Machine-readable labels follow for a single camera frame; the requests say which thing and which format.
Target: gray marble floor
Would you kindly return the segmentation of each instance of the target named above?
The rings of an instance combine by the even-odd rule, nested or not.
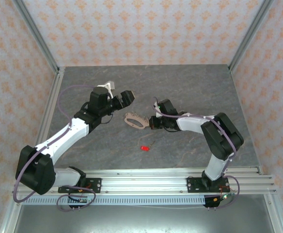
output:
[[[78,141],[56,163],[56,167],[80,169],[125,169],[205,167],[210,150],[203,135],[193,132],[168,133],[164,130],[137,130],[124,122],[134,111],[145,117],[154,115],[152,97],[170,99],[178,111],[201,115],[224,112],[245,139],[231,166],[257,166],[258,160],[227,65],[67,67],[61,90],[74,84],[98,85],[114,81],[116,94],[133,90],[133,104],[114,113],[109,124],[99,125]],[[73,116],[89,100],[91,89],[69,90],[61,99],[62,108]],[[55,110],[49,136],[65,126],[67,120]],[[149,146],[145,152],[140,146]]]

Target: orange floral pattern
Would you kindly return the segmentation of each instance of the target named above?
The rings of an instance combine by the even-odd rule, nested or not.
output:
[[[234,79],[263,170],[283,199],[283,0],[274,1]]]
[[[262,2],[25,0],[60,66],[228,64]]]
[[[54,74],[11,0],[0,0],[0,224],[20,150],[35,143]]]

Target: gray table surface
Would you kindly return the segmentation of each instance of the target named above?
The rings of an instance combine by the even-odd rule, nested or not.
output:
[[[192,205],[162,207],[93,205],[64,213],[56,206],[25,205],[15,233],[274,232],[263,195],[241,195],[228,208],[216,211]]]
[[[132,90],[134,102],[116,111],[109,124],[99,125],[74,144],[56,167],[79,169],[128,169],[205,167],[211,153],[203,135],[193,132],[168,133],[147,127],[138,130],[124,122],[127,112],[149,118],[153,96],[170,99],[178,111],[200,115],[224,112],[243,135],[245,143],[231,166],[257,166],[248,128],[227,65],[168,65],[67,67],[61,90],[70,85],[99,85],[114,81],[116,94]],[[73,116],[89,100],[91,89],[77,87],[63,94],[62,108]],[[55,109],[49,136],[64,127],[67,119]],[[152,145],[148,152],[140,146]]]

